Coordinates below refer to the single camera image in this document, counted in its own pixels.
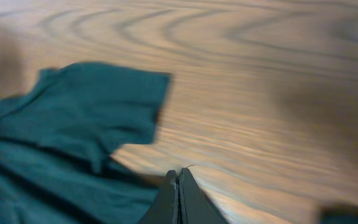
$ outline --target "brown wooden floor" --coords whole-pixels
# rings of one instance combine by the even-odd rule
[[[0,97],[84,60],[174,74],[156,144],[114,157],[195,164],[232,223],[358,205],[358,0],[0,0]]]

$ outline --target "teal cloth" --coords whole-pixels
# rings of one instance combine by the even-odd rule
[[[158,188],[109,155],[150,144],[166,73],[105,63],[45,69],[0,101],[0,223],[137,223]]]

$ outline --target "wooden table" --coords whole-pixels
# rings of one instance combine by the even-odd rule
[[[137,172],[194,164],[232,223],[316,223],[358,206],[358,1],[0,0],[0,97],[101,60],[170,72]]]

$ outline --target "folded cloth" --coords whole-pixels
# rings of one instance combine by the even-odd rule
[[[110,159],[150,144],[166,73],[105,63],[45,69],[0,101],[0,223],[137,223],[158,187]]]

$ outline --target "wood grain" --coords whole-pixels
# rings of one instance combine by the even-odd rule
[[[358,1],[0,0],[0,43],[0,97],[84,60],[172,73],[157,142],[114,157],[194,164],[232,223],[358,206]]]

